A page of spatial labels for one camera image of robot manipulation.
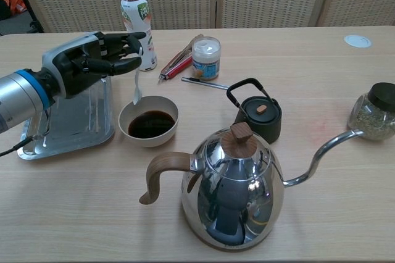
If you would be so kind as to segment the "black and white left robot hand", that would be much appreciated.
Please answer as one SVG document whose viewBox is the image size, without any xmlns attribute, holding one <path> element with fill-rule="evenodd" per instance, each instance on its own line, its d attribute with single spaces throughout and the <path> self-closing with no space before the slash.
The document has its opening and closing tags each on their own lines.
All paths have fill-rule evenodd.
<svg viewBox="0 0 395 263">
<path fill-rule="evenodd" d="M 123 75 L 136 70 L 144 52 L 140 40 L 144 32 L 103 33 L 94 31 L 46 51 L 42 69 L 57 82 L 57 93 L 65 99 L 88 89 L 104 77 Z"/>
</svg>

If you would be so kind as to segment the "white plastic spoon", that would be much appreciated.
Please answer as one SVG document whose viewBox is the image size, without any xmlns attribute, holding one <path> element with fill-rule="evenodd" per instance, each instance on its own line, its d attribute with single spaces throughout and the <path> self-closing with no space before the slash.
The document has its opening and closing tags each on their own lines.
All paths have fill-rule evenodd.
<svg viewBox="0 0 395 263">
<path fill-rule="evenodd" d="M 142 92 L 139 88 L 139 68 L 140 68 L 140 66 L 137 67 L 136 72 L 135 72 L 135 92 L 134 92 L 134 97 L 133 97 L 133 104 L 134 105 L 137 105 L 142 98 Z"/>
</svg>

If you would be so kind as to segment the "white bowl of dark liquid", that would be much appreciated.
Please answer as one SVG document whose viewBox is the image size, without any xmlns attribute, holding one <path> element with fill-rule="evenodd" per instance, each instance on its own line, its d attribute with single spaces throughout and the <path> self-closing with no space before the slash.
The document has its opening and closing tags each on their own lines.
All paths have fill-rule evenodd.
<svg viewBox="0 0 395 263">
<path fill-rule="evenodd" d="M 127 104 L 118 116 L 122 133 L 137 146 L 160 146 L 175 135 L 179 119 L 177 105 L 163 96 L 145 96 Z"/>
</svg>

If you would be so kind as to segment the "rectangular stainless steel tray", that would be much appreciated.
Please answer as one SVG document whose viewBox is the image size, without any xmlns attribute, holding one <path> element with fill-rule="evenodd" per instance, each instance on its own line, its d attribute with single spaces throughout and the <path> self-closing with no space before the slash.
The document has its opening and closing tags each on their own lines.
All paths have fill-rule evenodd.
<svg viewBox="0 0 395 263">
<path fill-rule="evenodd" d="M 102 144 L 115 131 L 111 77 L 96 82 L 72 99 L 56 99 L 50 116 L 44 112 L 25 121 L 20 139 L 44 135 L 18 149 L 33 161 Z"/>
</svg>

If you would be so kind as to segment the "black stand leg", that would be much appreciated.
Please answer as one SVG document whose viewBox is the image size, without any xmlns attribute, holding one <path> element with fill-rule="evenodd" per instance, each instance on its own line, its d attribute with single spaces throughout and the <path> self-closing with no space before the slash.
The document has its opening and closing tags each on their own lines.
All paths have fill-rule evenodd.
<svg viewBox="0 0 395 263">
<path fill-rule="evenodd" d="M 31 7 L 28 8 L 28 12 L 31 17 L 31 22 L 30 29 L 27 33 L 44 33 L 43 27 Z"/>
</svg>

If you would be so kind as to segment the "yellow-capped drink bottle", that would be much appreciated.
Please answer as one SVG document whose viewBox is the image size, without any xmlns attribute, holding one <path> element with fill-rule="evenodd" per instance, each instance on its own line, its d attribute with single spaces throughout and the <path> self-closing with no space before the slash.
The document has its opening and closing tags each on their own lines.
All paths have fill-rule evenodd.
<svg viewBox="0 0 395 263">
<path fill-rule="evenodd" d="M 147 0 L 121 0 L 120 7 L 127 32 L 144 32 L 146 34 L 140 40 L 143 47 L 140 70 L 148 71 L 156 68 L 157 56 L 152 40 L 151 12 Z"/>
</svg>

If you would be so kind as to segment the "orange and black bag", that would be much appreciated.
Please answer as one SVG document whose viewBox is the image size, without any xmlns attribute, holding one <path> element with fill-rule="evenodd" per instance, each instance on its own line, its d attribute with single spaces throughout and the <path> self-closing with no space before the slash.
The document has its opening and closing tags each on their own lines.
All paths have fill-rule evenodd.
<svg viewBox="0 0 395 263">
<path fill-rule="evenodd" d="M 27 11 L 23 0 L 0 0 L 0 20 L 13 17 Z"/>
</svg>

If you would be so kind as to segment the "silver and black pen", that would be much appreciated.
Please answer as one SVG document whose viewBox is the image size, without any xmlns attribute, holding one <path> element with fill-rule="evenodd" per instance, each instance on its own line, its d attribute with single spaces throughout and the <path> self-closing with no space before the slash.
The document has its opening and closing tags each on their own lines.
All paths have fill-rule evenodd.
<svg viewBox="0 0 395 263">
<path fill-rule="evenodd" d="M 216 84 L 216 83 L 211 83 L 211 82 L 207 82 L 207 81 L 202 81 L 200 79 L 193 78 L 193 77 L 190 77 L 190 78 L 182 77 L 181 81 L 184 81 L 184 82 L 187 82 L 187 83 L 194 83 L 194 84 L 202 85 L 202 86 L 208 86 L 208 87 L 211 87 L 211 88 L 218 88 L 218 89 L 221 89 L 221 90 L 227 90 L 228 89 L 228 86 L 220 85 L 220 84 Z"/>
</svg>

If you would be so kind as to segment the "small white-lidded plastic jar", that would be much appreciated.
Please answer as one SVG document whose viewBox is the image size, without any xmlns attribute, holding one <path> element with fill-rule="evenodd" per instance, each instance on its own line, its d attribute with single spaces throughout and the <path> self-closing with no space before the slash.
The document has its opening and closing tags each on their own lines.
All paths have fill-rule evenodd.
<svg viewBox="0 0 395 263">
<path fill-rule="evenodd" d="M 218 39 L 204 36 L 193 43 L 193 78 L 213 80 L 220 71 L 221 44 Z"/>
</svg>

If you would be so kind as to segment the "small black teapot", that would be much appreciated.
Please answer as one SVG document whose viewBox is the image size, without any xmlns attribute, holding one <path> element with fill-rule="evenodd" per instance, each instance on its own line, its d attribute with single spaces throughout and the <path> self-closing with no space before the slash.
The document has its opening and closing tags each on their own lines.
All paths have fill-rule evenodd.
<svg viewBox="0 0 395 263">
<path fill-rule="evenodd" d="M 254 85 L 263 93 L 263 96 L 251 96 L 239 103 L 231 91 L 247 84 Z M 229 86 L 227 98 L 238 109 L 234 124 L 246 122 L 254 133 L 269 144 L 279 138 L 282 119 L 281 107 L 276 99 L 269 96 L 258 80 L 247 78 Z"/>
</svg>

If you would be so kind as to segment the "glass jar with black lid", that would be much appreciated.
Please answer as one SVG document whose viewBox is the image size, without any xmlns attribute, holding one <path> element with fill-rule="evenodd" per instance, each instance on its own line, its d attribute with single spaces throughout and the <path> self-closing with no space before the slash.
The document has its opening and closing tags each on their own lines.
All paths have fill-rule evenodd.
<svg viewBox="0 0 395 263">
<path fill-rule="evenodd" d="M 368 140 L 383 141 L 395 136 L 395 84 L 375 83 L 358 98 L 347 125 L 361 130 L 362 137 Z"/>
</svg>

